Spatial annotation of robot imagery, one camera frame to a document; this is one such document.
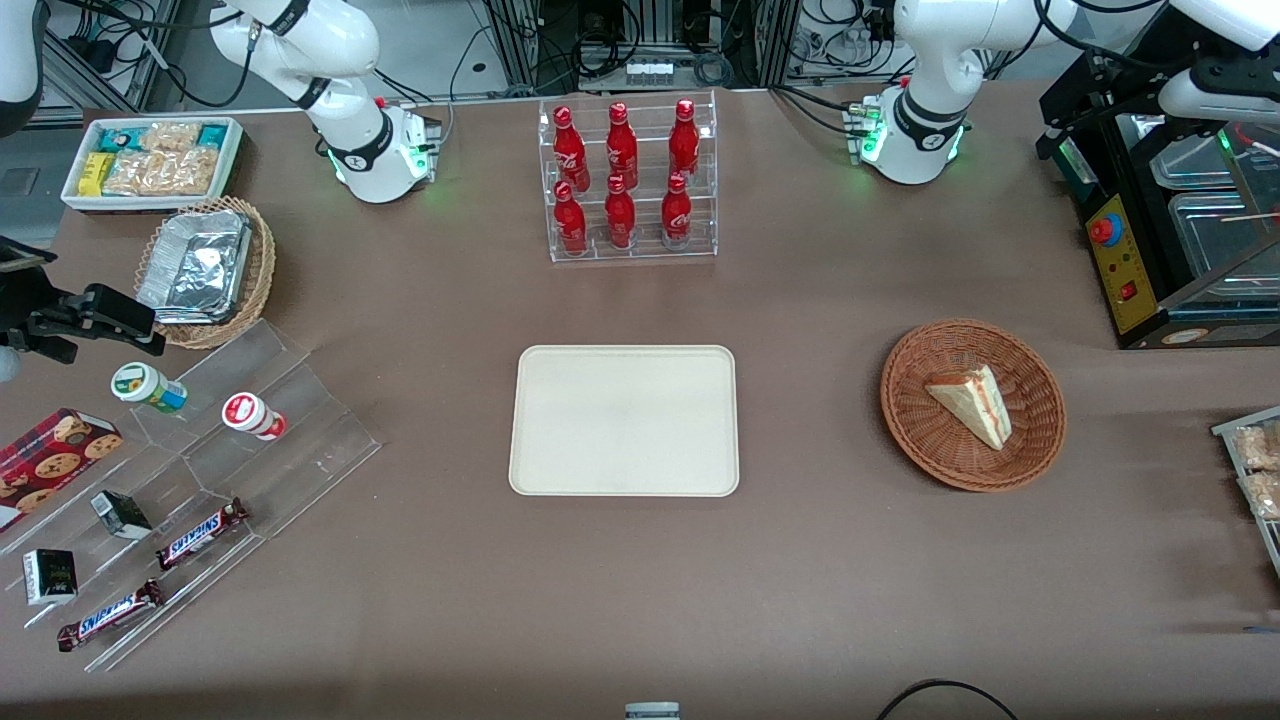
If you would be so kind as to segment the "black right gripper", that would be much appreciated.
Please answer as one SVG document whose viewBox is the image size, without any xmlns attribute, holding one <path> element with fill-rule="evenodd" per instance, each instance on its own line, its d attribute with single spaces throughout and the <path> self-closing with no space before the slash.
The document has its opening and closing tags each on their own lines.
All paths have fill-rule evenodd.
<svg viewBox="0 0 1280 720">
<path fill-rule="evenodd" d="M 151 307 L 106 284 L 92 283 L 82 293 L 81 315 L 73 304 L 76 296 L 47 278 L 45 266 L 56 260 L 54 252 L 1 237 L 4 347 L 60 364 L 73 364 L 78 356 L 74 338 L 110 340 L 152 357 L 164 355 L 166 341 L 151 331 Z"/>
</svg>

